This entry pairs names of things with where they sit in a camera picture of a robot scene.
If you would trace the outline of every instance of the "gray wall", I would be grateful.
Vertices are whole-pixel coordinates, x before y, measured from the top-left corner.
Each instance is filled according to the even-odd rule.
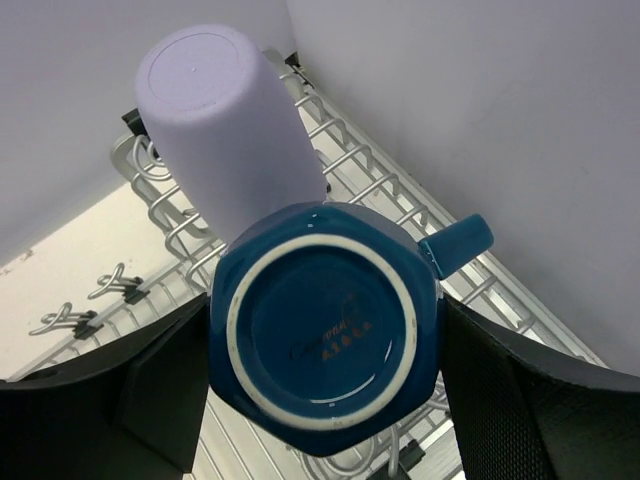
[[[284,0],[2,1],[0,265],[121,184],[108,152],[126,133],[138,63],[172,31],[210,22],[294,51]]]
[[[483,213],[497,257],[640,374],[640,2],[288,5],[319,87],[451,213]]]

